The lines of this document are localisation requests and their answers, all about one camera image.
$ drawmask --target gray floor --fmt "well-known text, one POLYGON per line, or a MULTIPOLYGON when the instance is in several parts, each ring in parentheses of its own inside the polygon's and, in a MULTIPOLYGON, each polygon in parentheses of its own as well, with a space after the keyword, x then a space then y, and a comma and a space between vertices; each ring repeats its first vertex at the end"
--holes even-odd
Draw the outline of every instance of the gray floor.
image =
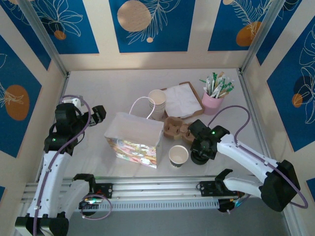
POLYGON ((100 221, 74 213, 69 236, 286 236, 285 217, 260 199, 249 199, 230 215, 218 210, 113 212, 100 221))

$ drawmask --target wooden tray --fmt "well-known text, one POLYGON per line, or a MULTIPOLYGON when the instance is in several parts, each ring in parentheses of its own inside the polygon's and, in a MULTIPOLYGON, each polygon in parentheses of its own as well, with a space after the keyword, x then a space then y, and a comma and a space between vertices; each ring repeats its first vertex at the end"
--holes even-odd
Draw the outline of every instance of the wooden tray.
POLYGON ((182 82, 182 83, 180 83, 179 85, 184 85, 184 84, 189 84, 189 86, 190 86, 190 88, 191 88, 193 94, 194 94, 195 97, 197 98, 197 100, 198 100, 198 102, 199 102, 199 104, 200 104, 200 106, 201 106, 202 109, 199 110, 199 111, 195 111, 195 112, 194 112, 191 116, 189 116, 189 117, 181 118, 181 119, 189 119, 189 118, 192 118, 192 117, 196 117, 196 116, 202 115, 202 114, 204 113, 204 111, 205 111, 205 107, 204 107, 204 105, 202 104, 201 99, 200 99, 200 97, 198 96, 196 90, 194 89, 194 87, 191 85, 190 82, 182 82))

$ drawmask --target stacked paper cups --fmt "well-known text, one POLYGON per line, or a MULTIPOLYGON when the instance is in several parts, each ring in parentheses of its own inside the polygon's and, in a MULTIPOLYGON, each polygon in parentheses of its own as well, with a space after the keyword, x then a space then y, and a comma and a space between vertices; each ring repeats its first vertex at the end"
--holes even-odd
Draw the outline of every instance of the stacked paper cups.
MULTIPOLYGON (((154 102, 156 103, 156 107, 152 113, 152 118, 155 120, 161 120, 164 115, 165 106, 166 106, 165 93, 162 90, 156 89, 156 90, 151 91, 148 97, 154 100, 154 102)), ((152 111, 154 104, 150 99, 149 99, 149 105, 152 111)))

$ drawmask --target bag handle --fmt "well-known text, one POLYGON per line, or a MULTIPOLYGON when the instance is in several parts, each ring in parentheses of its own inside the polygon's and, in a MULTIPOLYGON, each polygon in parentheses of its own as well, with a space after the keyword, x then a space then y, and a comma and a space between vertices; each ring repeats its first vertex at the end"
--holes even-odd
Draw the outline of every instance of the bag handle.
POLYGON ((133 106, 134 106, 134 105, 136 104, 136 102, 137 102, 138 100, 140 100, 141 98, 148 98, 148 99, 150 99, 150 100, 153 102, 153 104, 154 104, 151 113, 150 113, 150 114, 148 115, 148 117, 147 117, 147 119, 148 119, 148 118, 152 115, 154 109, 156 108, 156 103, 155 103, 155 101, 154 101, 152 98, 150 98, 150 97, 139 97, 137 100, 135 100, 135 102, 133 103, 133 105, 132 105, 132 107, 131 107, 131 109, 130 109, 129 115, 131 114, 131 110, 132 110, 133 106))

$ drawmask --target pink container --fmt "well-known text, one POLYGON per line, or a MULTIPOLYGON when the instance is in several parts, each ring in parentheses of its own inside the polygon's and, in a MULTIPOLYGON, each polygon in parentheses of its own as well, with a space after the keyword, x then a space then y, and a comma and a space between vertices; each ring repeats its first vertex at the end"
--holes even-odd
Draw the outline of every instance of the pink container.
POLYGON ((220 108, 221 103, 223 102, 223 98, 212 98, 210 97, 207 92, 203 93, 202 97, 202 104, 205 106, 205 112, 206 115, 215 115, 220 108))

